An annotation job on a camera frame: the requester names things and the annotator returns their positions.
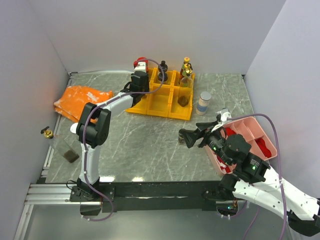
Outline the small black cap shaker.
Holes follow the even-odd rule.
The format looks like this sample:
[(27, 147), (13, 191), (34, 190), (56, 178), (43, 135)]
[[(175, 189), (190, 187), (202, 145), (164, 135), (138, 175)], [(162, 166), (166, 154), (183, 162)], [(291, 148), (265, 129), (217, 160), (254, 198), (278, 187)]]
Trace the small black cap shaker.
[(184, 145), (185, 144), (185, 139), (184, 139), (183, 135), (180, 132), (178, 133), (178, 143), (180, 145)]

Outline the chili sauce bottle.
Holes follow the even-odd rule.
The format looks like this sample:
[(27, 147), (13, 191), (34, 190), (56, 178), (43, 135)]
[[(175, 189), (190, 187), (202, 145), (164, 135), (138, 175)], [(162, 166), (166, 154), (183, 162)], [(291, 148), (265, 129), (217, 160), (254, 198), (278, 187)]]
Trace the chili sauce bottle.
[(179, 74), (178, 84), (181, 83), (181, 80), (183, 79), (184, 74), (186, 73), (185, 69), (186, 69), (186, 64), (184, 64), (184, 65), (181, 67), (180, 74)]
[(192, 68), (192, 65), (190, 64), (190, 58), (189, 57), (185, 57), (183, 60), (183, 67), (184, 68)]

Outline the glass oil bottle gold spout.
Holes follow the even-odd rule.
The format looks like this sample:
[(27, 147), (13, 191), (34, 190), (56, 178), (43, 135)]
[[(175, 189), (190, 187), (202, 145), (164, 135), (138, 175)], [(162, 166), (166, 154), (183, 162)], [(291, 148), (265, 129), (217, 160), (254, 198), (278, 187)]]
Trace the glass oil bottle gold spout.
[[(192, 72), (193, 72), (193, 68), (185, 68), (185, 74), (191, 74)], [(192, 94), (192, 89), (186, 88), (186, 87), (180, 87), (178, 90), (177, 103), (181, 107), (186, 107), (190, 102), (191, 94)]]

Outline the red lid sauce jar back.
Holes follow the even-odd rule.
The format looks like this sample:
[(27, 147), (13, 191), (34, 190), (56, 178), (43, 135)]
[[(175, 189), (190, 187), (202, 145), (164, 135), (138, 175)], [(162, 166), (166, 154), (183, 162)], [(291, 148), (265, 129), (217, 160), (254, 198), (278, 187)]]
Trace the red lid sauce jar back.
[(148, 59), (146, 57), (139, 57), (136, 61), (136, 63), (140, 63), (140, 62), (143, 62), (143, 63), (148, 63)]

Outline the white powder bottle black cap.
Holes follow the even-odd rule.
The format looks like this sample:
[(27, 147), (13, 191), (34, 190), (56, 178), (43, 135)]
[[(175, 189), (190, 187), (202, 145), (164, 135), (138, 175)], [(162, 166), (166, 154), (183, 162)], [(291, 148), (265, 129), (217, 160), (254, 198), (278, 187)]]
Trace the white powder bottle black cap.
[(161, 63), (159, 64), (158, 71), (160, 73), (162, 72), (166, 73), (168, 71), (168, 65), (166, 64), (165, 60), (162, 60)]

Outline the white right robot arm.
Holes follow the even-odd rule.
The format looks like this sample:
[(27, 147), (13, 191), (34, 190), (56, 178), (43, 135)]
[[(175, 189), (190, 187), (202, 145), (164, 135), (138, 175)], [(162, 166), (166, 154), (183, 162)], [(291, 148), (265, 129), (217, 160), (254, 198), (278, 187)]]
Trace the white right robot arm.
[(247, 200), (282, 217), (291, 229), (312, 237), (320, 232), (320, 200), (280, 177), (271, 165), (251, 152), (241, 134), (228, 135), (217, 122), (197, 123), (195, 130), (180, 129), (179, 138), (188, 148), (201, 139), (226, 165), (235, 165), (219, 183), (224, 199)]

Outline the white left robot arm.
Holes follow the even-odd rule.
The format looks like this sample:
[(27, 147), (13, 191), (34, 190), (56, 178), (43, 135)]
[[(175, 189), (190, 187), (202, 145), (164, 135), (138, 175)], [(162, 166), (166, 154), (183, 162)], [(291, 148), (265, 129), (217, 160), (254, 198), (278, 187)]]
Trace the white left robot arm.
[(78, 123), (70, 128), (70, 131), (78, 136), (82, 150), (81, 171), (74, 193), (82, 194), (88, 201), (94, 201), (100, 195), (100, 152), (109, 135), (111, 119), (135, 106), (150, 90), (148, 73), (135, 71), (130, 79), (131, 81), (109, 100), (86, 103)]

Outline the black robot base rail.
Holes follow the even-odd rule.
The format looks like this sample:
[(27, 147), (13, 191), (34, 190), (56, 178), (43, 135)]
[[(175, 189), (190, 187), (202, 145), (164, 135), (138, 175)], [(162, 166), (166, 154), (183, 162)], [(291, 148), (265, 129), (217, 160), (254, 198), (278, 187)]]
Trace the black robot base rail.
[(193, 210), (218, 211), (234, 216), (244, 200), (233, 196), (220, 181), (100, 182), (90, 189), (72, 186), (71, 203), (80, 204), (85, 216), (119, 211)]

